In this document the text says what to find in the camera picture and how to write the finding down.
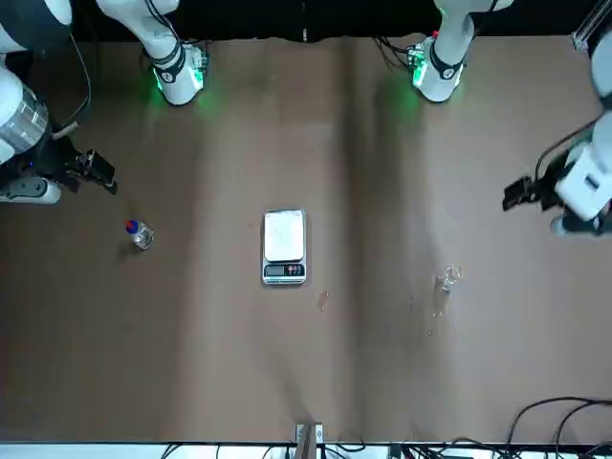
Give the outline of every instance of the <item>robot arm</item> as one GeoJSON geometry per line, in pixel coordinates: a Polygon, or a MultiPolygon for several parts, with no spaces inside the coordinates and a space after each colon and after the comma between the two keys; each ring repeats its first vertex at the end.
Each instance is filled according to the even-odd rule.
{"type": "Polygon", "coordinates": [[[71,21],[69,0],[0,2],[0,202],[52,204],[58,184],[77,191],[80,180],[117,190],[114,167],[55,139],[47,106],[6,67],[7,53],[65,42],[71,21]]]}
{"type": "Polygon", "coordinates": [[[121,22],[142,43],[153,60],[155,77],[166,100],[183,105],[204,87],[208,54],[185,43],[162,17],[180,0],[97,0],[104,14],[121,22]]]}
{"type": "Polygon", "coordinates": [[[430,36],[415,45],[409,54],[414,62],[412,84],[432,102],[447,100],[464,68],[468,47],[474,38],[473,12],[499,11],[514,0],[435,0],[442,14],[437,37],[430,36]]]}
{"type": "Polygon", "coordinates": [[[593,53],[591,69],[603,115],[569,136],[584,134],[551,160],[543,177],[522,177],[504,192],[504,210],[523,203],[563,208],[551,225],[557,235],[612,232],[612,32],[593,53]]]}

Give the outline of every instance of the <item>digital scale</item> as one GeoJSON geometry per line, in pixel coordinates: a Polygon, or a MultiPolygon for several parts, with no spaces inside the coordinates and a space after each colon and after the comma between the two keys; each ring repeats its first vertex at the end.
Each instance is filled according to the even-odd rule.
{"type": "Polygon", "coordinates": [[[301,209],[268,210],[264,215],[261,278],[265,284],[306,280],[306,214],[301,209]]]}

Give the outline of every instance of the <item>water bottle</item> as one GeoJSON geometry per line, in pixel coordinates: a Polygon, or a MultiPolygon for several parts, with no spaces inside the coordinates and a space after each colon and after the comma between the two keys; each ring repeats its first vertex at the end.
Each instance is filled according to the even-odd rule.
{"type": "Polygon", "coordinates": [[[448,266],[442,275],[436,277],[436,285],[443,292],[450,292],[452,286],[463,279],[463,268],[461,265],[448,266]]]}
{"type": "Polygon", "coordinates": [[[132,238],[132,242],[142,250],[147,250],[153,242],[153,230],[143,222],[128,220],[125,223],[125,230],[132,238]]]}

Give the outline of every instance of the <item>black background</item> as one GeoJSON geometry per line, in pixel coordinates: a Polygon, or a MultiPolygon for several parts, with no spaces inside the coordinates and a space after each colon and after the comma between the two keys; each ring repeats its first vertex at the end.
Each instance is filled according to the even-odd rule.
{"type": "MultiPolygon", "coordinates": [[[[95,0],[73,0],[77,40],[92,39],[86,14],[101,41],[136,37],[104,16],[95,0]]],[[[490,15],[483,35],[560,35],[578,28],[596,0],[514,0],[490,15]]],[[[477,14],[478,25],[486,14],[477,14]]],[[[182,38],[228,40],[271,36],[309,41],[333,36],[404,36],[440,25],[433,0],[181,0],[168,15],[182,38]]]]}

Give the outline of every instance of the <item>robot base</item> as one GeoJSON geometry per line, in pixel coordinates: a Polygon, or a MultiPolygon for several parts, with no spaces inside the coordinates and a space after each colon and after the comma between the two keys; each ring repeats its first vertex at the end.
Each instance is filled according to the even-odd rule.
{"type": "Polygon", "coordinates": [[[156,65],[155,77],[158,88],[165,99],[172,105],[185,105],[200,90],[208,70],[208,52],[190,44],[183,44],[185,63],[179,73],[173,77],[166,68],[156,65]]]}
{"type": "Polygon", "coordinates": [[[443,79],[431,63],[433,42],[434,38],[430,36],[423,43],[417,45],[417,49],[422,51],[422,57],[418,62],[415,62],[412,84],[428,100],[443,102],[450,98],[454,89],[459,85],[464,66],[462,65],[451,79],[443,79]]]}

